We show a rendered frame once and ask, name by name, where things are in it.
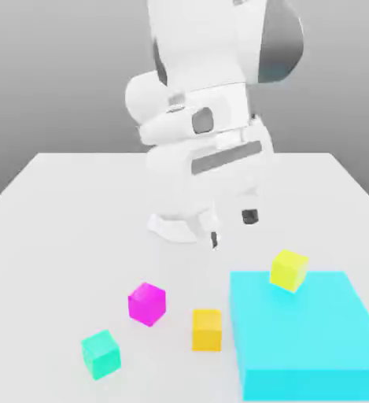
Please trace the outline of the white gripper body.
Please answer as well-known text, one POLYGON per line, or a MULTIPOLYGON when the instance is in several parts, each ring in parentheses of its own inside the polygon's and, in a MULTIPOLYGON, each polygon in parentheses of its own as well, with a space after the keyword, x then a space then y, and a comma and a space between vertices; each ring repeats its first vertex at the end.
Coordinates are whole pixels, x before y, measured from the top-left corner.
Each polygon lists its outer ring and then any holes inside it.
POLYGON ((254 190, 272 160, 268 134, 216 134, 186 141, 186 209, 254 190))

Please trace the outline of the small yellow cube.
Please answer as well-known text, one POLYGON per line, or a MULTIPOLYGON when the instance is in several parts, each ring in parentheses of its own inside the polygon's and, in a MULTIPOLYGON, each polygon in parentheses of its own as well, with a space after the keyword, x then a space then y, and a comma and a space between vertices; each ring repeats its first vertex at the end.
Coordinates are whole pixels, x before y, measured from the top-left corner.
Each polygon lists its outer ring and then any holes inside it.
POLYGON ((270 283, 295 293, 304 282, 308 258, 290 250, 282 250, 272 261, 270 283))

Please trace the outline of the small orange cube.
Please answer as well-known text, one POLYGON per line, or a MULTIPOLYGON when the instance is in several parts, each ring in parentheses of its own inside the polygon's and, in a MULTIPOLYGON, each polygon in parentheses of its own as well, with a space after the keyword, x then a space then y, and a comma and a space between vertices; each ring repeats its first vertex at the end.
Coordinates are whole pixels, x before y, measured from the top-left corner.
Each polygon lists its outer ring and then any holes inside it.
POLYGON ((219 352, 222 348, 222 313, 218 309, 193 311, 192 350, 219 352))

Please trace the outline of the small magenta cube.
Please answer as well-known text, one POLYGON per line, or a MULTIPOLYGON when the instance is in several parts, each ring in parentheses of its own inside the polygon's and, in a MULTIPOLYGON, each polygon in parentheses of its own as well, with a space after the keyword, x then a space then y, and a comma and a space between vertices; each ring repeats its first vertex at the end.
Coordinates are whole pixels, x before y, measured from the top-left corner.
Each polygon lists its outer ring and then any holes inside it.
POLYGON ((128 296, 129 317, 152 327, 166 312, 166 291, 144 282, 128 296))

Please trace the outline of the small green cube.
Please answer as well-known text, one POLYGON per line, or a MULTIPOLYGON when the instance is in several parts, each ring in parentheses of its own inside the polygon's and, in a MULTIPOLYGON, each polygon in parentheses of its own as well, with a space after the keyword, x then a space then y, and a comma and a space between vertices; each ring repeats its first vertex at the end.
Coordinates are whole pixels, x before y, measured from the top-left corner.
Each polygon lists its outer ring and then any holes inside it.
POLYGON ((80 343, 83 361, 94 380, 121 368, 120 347, 109 330, 85 338, 80 343))

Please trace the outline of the large cyan box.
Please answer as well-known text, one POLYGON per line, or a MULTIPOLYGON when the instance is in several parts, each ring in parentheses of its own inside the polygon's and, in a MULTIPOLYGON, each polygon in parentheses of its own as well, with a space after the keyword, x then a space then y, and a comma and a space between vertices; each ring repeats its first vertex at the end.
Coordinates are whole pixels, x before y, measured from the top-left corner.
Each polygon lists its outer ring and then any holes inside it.
POLYGON ((229 302, 245 401, 369 401, 369 313, 344 272, 296 293, 232 272, 229 302))

